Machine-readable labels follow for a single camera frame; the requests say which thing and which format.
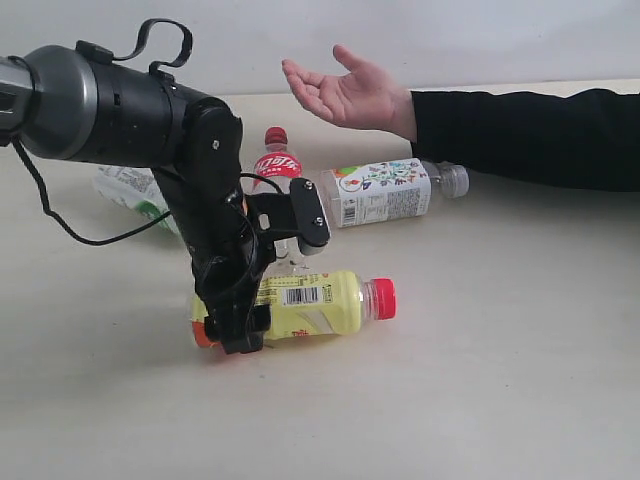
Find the person's open hand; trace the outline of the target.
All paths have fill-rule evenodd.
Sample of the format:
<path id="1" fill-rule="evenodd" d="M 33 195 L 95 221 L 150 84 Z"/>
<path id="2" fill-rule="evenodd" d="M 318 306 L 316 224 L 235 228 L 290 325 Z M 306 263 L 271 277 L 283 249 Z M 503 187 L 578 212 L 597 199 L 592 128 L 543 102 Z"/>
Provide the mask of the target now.
<path id="1" fill-rule="evenodd" d="M 412 93 L 381 67 L 342 45 L 332 49 L 347 73 L 310 71 L 290 59 L 282 71 L 296 100 L 308 112 L 341 128 L 377 130 L 409 142 L 417 140 Z"/>

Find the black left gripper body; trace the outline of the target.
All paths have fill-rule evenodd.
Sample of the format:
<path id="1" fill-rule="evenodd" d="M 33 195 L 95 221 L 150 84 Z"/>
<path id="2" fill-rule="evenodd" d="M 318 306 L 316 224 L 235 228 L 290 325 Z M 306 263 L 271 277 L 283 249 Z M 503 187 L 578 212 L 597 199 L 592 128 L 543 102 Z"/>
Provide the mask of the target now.
<path id="1" fill-rule="evenodd" d="M 188 105 L 181 133 L 151 171 L 191 256 L 196 293 L 211 310 L 250 310 L 264 267 L 243 205 L 242 121 L 206 97 Z"/>

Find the black sleeved forearm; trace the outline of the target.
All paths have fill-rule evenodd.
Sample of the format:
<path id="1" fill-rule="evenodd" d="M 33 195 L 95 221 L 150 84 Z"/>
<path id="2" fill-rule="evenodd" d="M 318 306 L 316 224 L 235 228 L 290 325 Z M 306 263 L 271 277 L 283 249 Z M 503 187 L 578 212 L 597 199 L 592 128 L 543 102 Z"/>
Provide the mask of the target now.
<path id="1" fill-rule="evenodd" d="M 412 94 L 415 153 L 479 173 L 546 186 L 639 189 L 639 97 L 589 89 Z"/>

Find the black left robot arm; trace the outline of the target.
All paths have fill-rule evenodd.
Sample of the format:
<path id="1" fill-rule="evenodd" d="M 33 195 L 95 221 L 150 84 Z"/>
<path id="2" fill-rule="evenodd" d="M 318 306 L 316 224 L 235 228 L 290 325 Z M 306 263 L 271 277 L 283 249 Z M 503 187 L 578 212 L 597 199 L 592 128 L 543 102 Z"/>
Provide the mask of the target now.
<path id="1" fill-rule="evenodd" d="M 240 177 L 243 126 L 221 99 L 82 42 L 1 61 L 1 141 L 22 157 L 148 168 L 191 257 L 207 332 L 228 354 L 262 348 L 265 269 Z"/>

